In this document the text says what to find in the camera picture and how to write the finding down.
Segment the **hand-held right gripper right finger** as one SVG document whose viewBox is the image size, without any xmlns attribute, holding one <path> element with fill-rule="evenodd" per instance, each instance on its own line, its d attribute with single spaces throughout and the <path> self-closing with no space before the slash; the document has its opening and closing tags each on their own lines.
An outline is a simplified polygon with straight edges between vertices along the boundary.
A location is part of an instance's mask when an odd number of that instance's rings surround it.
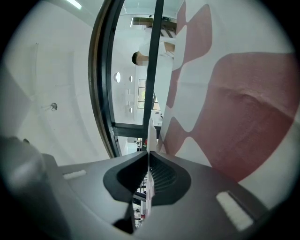
<svg viewBox="0 0 300 240">
<path fill-rule="evenodd" d="M 221 172 L 151 152 L 155 193 L 138 229 L 141 240 L 246 240 L 265 222 L 268 209 Z"/>
</svg>

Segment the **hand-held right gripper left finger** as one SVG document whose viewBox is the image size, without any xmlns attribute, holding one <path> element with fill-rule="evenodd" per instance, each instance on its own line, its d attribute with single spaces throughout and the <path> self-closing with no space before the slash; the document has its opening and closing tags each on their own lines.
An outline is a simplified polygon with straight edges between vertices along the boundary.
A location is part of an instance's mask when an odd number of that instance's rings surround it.
<svg viewBox="0 0 300 240">
<path fill-rule="evenodd" d="M 147 152 L 92 163 L 56 166 L 56 239 L 134 240 L 132 198 L 145 174 Z"/>
</svg>

